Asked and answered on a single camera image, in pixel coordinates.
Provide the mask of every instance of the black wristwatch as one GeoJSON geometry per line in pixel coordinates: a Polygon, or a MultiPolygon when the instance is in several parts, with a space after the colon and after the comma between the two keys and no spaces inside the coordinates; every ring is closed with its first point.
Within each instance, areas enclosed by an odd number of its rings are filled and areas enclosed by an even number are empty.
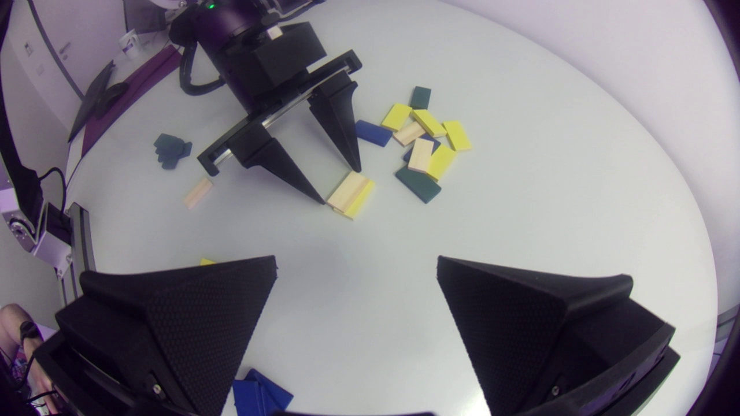
{"type": "Polygon", "coordinates": [[[40,338],[41,333],[38,331],[38,327],[31,321],[25,321],[21,324],[21,345],[23,340],[26,338],[40,338]]]}

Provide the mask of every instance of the round table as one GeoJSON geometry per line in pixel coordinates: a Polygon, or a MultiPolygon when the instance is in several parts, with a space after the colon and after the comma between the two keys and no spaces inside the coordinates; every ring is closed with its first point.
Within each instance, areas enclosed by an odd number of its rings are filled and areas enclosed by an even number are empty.
{"type": "MultiPolygon", "coordinates": [[[[380,123],[414,86],[474,146],[423,204],[395,177],[406,149],[360,141],[376,182],[356,221],[231,158],[193,210],[195,157],[162,170],[165,132],[203,151],[245,116],[227,88],[179,90],[176,71],[85,156],[69,201],[90,211],[98,271],[136,273],[276,255],[278,280],[246,350],[250,367],[317,414],[487,415],[436,280],[437,256],[566,275],[627,273],[632,298],[676,327],[676,368],[644,415],[684,414],[710,365],[716,278],[683,177],[635,118],[547,50],[435,1],[329,1],[301,16],[329,58],[354,49],[358,119],[380,123]]],[[[194,82],[215,70],[200,53],[194,82]]],[[[270,128],[325,197],[349,171],[303,104],[270,128]]],[[[231,395],[224,415],[235,415],[231,395]]]]}

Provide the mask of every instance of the computer mouse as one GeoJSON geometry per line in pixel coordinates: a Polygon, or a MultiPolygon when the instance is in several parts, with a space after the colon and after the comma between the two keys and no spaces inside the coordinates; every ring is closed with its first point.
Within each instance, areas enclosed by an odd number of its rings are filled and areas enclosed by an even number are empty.
{"type": "Polygon", "coordinates": [[[95,106],[95,118],[100,120],[111,107],[119,100],[119,98],[129,90],[129,84],[127,82],[119,82],[108,87],[107,90],[103,91],[98,98],[98,103],[95,106]]]}

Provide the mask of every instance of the black mount bracket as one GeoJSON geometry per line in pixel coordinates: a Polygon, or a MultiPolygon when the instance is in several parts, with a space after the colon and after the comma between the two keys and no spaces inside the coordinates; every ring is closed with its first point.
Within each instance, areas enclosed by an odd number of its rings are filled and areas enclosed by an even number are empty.
{"type": "Polygon", "coordinates": [[[352,94],[357,82],[349,74],[362,63],[350,50],[312,73],[303,73],[281,86],[271,97],[266,110],[249,114],[223,134],[199,156],[198,160],[211,176],[218,174],[218,163],[234,155],[245,168],[262,166],[295,189],[324,204],[282,145],[267,132],[267,127],[301,102],[308,100],[311,112],[337,146],[349,166],[362,169],[357,132],[354,129],[352,94]]]}

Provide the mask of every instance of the purple mat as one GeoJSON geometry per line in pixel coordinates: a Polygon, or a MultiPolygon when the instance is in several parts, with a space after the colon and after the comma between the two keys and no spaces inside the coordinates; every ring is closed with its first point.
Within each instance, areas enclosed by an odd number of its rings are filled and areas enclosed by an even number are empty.
{"type": "Polygon", "coordinates": [[[152,57],[146,64],[141,65],[133,74],[126,78],[129,89],[110,108],[100,120],[91,118],[85,127],[85,137],[82,141],[82,156],[84,157],[90,148],[98,141],[100,136],[113,125],[113,122],[121,117],[131,104],[134,104],[149,89],[154,87],[162,78],[180,66],[182,55],[172,46],[164,48],[160,53],[152,57]]]}

